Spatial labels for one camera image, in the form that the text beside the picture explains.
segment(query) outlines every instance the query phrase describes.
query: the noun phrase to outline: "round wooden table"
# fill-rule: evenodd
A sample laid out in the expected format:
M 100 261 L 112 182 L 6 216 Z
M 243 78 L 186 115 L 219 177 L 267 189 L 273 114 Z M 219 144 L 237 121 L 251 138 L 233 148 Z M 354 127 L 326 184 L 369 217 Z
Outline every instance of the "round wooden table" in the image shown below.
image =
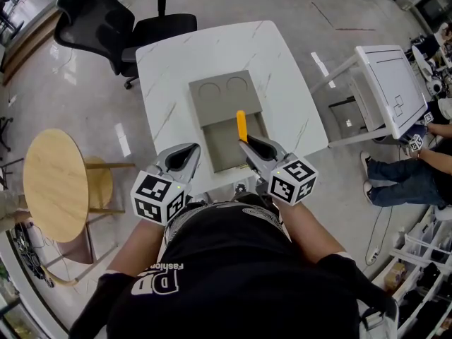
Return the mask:
M 50 239 L 69 242 L 83 230 L 88 213 L 124 213 L 104 207 L 110 202 L 110 168 L 98 157 L 83 159 L 74 140 L 60 129 L 41 132 L 28 148 L 23 169 L 25 199 L 33 222 Z

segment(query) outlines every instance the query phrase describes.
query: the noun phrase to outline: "sneaker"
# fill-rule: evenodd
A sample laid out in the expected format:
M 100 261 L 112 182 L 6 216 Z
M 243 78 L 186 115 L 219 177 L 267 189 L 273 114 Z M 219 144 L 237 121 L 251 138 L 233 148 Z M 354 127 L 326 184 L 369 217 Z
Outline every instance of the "sneaker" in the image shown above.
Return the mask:
M 239 181 L 234 185 L 235 194 L 240 194 L 242 192 L 247 192 L 248 188 L 246 187 L 245 181 Z
M 364 171 L 366 172 L 366 176 L 367 176 L 369 162 L 372 158 L 371 158 L 370 154 L 364 150 L 361 151 L 359 156 L 361 158 L 361 163 L 362 163 L 362 166 L 364 167 Z
M 364 185 L 362 186 L 362 190 L 363 190 L 364 195 L 366 196 L 366 199 L 368 200 L 369 203 L 372 203 L 372 201 L 370 199 L 370 193 L 372 192 L 372 189 L 374 189 L 374 187 L 371 185 L 371 183 L 369 181 L 364 181 Z

